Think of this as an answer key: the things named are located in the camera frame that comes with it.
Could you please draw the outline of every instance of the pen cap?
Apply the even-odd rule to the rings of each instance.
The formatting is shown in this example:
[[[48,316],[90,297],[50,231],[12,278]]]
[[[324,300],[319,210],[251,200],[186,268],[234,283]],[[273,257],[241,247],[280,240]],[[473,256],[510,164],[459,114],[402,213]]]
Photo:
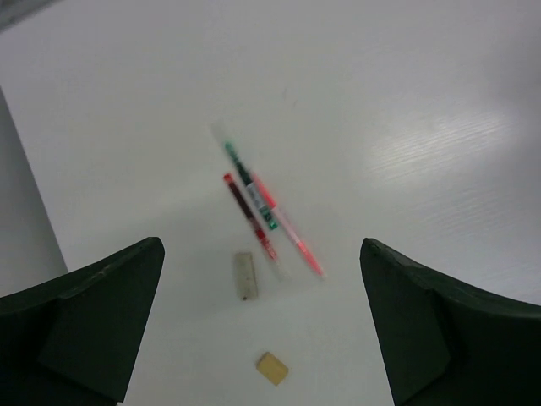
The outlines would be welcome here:
[[[227,135],[226,126],[223,123],[223,120],[217,120],[212,123],[210,125],[210,132],[212,133],[214,139],[222,146],[229,141],[229,136]]]
[[[271,193],[269,193],[269,190],[267,190],[263,182],[261,182],[261,179],[259,176],[257,176],[255,173],[251,173],[251,175],[252,175],[252,179],[257,185],[257,189],[260,190],[260,193],[263,195],[263,198],[266,200],[267,205],[269,205],[271,210],[274,209],[276,207],[276,202],[272,198]]]

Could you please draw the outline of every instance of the marker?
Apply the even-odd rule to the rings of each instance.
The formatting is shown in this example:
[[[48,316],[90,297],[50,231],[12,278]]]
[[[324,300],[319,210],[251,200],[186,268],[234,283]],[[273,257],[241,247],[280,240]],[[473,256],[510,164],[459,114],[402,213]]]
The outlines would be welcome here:
[[[248,191],[248,194],[250,195],[250,199],[252,199],[258,212],[265,219],[265,222],[267,223],[267,226],[269,227],[269,229],[274,230],[275,228],[277,228],[278,223],[272,216],[271,209],[269,209],[268,205],[266,205],[265,200],[261,196],[261,193],[257,190],[257,186],[255,185],[254,181],[250,177],[250,174],[248,173],[243,163],[238,158],[238,154],[235,151],[235,147],[233,146],[233,143],[229,140],[227,136],[227,132],[225,130],[223,122],[221,120],[215,121],[213,124],[210,125],[210,131],[212,135],[214,136],[215,140],[218,141],[221,145],[223,145],[227,154],[233,161],[233,164],[235,165],[235,168],[237,169],[238,176],[240,176],[240,178],[243,180],[244,187],[246,188],[246,190]]]
[[[235,184],[235,181],[233,180],[233,176],[230,173],[226,173],[223,176],[223,180],[226,182],[227,186],[229,186],[229,189],[231,190],[232,195],[235,197],[235,200],[237,201],[244,215],[248,219],[250,225],[252,226],[252,229],[254,230],[255,236],[260,241],[261,245],[263,246],[263,249],[269,256],[270,260],[276,265],[278,276],[284,277],[285,275],[282,273],[280,265],[278,263],[278,255],[276,254],[276,251],[274,251],[274,248],[272,247],[271,242],[265,235],[263,228],[260,226],[260,222],[257,221],[257,218],[255,218],[254,213],[251,211],[251,209],[248,206],[248,203],[246,203],[246,200],[241,195],[237,184]]]
[[[250,198],[255,204],[255,207],[261,213],[261,216],[265,219],[265,222],[267,223],[269,229],[274,230],[278,227],[278,223],[272,216],[271,209],[268,207],[268,205],[266,205],[265,199],[263,199],[263,197],[261,196],[261,193],[258,191],[257,186],[250,177],[250,174],[248,173],[240,159],[238,159],[238,154],[235,151],[232,142],[226,141],[224,143],[224,148],[226,149],[226,152],[231,158],[231,160],[233,161],[233,164],[237,169],[238,176],[240,176],[240,178],[243,180],[244,187],[248,191]]]
[[[276,201],[272,198],[271,193],[269,190],[265,187],[263,182],[261,182],[261,179],[258,178],[257,175],[252,173],[252,177],[254,178],[255,183],[257,184],[258,189],[261,191],[261,194],[265,198],[267,204],[269,205],[270,209],[272,210],[272,214],[276,217],[276,220],[281,224],[281,226],[286,230],[286,234],[289,237],[289,239],[292,241],[293,244],[295,244],[300,251],[301,255],[304,257],[304,260],[310,265],[310,267],[314,270],[315,273],[317,273],[321,277],[325,277],[325,272],[323,269],[321,269],[320,264],[315,259],[314,254],[310,252],[308,246],[301,240],[301,238],[298,236],[297,232],[295,231],[295,228],[291,224],[291,222],[287,219],[287,216],[283,211],[281,211],[278,206],[276,205]]]

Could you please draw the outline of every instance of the red pen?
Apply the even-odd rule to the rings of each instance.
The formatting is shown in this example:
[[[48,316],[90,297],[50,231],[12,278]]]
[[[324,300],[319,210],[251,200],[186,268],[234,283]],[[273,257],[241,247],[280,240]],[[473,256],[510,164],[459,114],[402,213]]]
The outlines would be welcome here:
[[[263,231],[263,228],[261,227],[260,222],[257,221],[257,218],[255,218],[254,213],[248,206],[248,203],[246,203],[246,200],[243,198],[243,195],[240,193],[240,190],[238,189],[237,184],[235,184],[235,181],[233,180],[233,176],[231,175],[231,173],[226,173],[223,176],[223,180],[226,182],[227,186],[229,186],[229,189],[231,190],[232,195],[235,197],[235,200],[237,201],[244,215],[248,219],[250,225],[252,226],[252,229],[254,230],[255,236],[260,241],[261,245],[265,249],[265,252],[269,256],[269,258],[276,265],[276,268],[278,270],[278,276],[284,277],[285,275],[283,275],[280,268],[280,264],[278,263],[278,255],[276,254],[276,251],[274,251],[274,248],[272,247],[271,242],[267,238],[265,231]]]
[[[314,254],[309,250],[308,246],[301,240],[301,238],[298,236],[297,232],[295,231],[295,228],[291,224],[291,222],[287,219],[287,216],[284,214],[283,211],[281,211],[278,206],[276,205],[275,200],[272,198],[271,193],[263,182],[261,182],[261,179],[255,175],[255,173],[251,173],[252,179],[255,181],[255,184],[257,188],[260,190],[260,193],[263,195],[263,198],[266,200],[267,205],[270,208],[270,211],[272,211],[272,214],[274,214],[274,217],[278,222],[281,224],[283,229],[286,231],[287,236],[289,239],[294,243],[302,256],[304,257],[304,260],[310,265],[310,267],[314,270],[315,273],[317,273],[321,277],[325,277],[325,272],[323,269],[321,269],[320,264],[315,259]]]

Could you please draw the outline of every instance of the table surface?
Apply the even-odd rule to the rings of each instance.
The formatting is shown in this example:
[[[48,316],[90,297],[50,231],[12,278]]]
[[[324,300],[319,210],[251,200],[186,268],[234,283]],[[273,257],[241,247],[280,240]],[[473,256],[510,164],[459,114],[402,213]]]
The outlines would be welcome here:
[[[541,304],[540,41],[536,0],[69,0],[4,31],[0,85],[68,268],[166,246],[126,404],[391,405],[365,237]],[[274,278],[217,119],[325,281],[279,230],[293,278]],[[265,351],[290,367],[279,387]]]

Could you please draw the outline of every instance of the yellow sponge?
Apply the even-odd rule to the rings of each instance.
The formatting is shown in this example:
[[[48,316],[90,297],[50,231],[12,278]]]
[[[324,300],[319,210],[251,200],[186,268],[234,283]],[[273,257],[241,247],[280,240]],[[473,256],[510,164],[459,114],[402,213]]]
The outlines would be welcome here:
[[[276,386],[283,381],[289,372],[289,369],[271,353],[264,353],[258,361],[256,368]]]

